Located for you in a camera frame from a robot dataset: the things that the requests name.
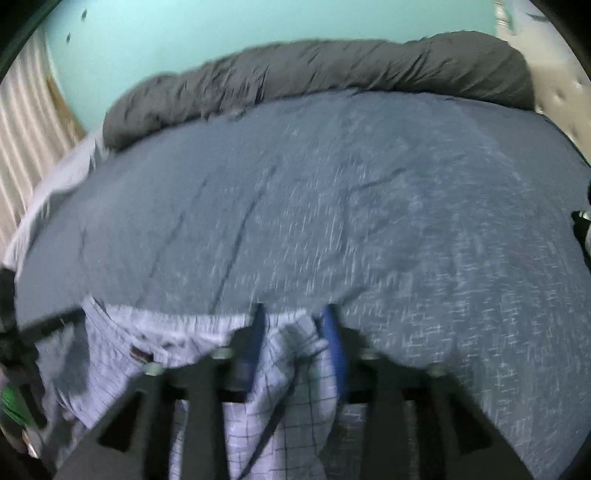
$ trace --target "mattress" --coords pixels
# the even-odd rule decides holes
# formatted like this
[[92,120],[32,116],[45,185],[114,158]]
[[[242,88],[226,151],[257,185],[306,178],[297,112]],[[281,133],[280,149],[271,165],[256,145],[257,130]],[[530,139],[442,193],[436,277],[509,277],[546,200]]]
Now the mattress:
[[[444,362],[535,477],[556,479],[591,429],[591,277],[570,225],[590,177],[542,115],[428,93],[329,92],[188,122],[65,201],[24,264],[18,318],[87,294],[169,314],[336,301],[394,359]],[[50,388],[67,345],[40,346]],[[329,478],[354,476],[361,419],[338,418]]]

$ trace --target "bed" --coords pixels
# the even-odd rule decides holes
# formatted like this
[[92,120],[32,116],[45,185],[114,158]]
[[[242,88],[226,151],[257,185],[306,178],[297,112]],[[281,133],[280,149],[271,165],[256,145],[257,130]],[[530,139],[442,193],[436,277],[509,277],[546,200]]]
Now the bed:
[[[261,47],[137,86],[105,119],[114,153],[31,239],[20,326],[88,295],[213,322],[334,301],[394,359],[447,365],[535,478],[558,478],[591,430],[570,220],[591,172],[515,50],[434,38]],[[96,420],[89,328],[39,347],[74,438]],[[339,411],[328,478],[355,478],[362,413]]]

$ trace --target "tufted headboard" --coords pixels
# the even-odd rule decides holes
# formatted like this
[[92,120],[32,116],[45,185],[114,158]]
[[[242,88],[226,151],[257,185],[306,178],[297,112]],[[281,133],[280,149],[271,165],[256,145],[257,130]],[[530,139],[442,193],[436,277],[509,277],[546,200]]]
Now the tufted headboard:
[[550,118],[591,163],[591,82],[552,23],[528,0],[496,2],[497,36],[525,57],[536,111]]

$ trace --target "white blinds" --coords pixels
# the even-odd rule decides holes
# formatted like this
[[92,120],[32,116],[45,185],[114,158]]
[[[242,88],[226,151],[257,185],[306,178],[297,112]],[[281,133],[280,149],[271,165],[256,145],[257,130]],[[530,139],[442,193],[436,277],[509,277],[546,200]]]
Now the white blinds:
[[38,30],[0,85],[0,257],[33,188],[74,144],[60,123],[47,75],[45,36]]

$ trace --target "green object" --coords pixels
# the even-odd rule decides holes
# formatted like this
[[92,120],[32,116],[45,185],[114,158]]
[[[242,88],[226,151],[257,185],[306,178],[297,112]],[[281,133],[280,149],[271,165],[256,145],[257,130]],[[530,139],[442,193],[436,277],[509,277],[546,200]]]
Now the green object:
[[2,392],[2,411],[12,421],[23,427],[34,424],[33,418],[26,407],[21,395],[10,386]]

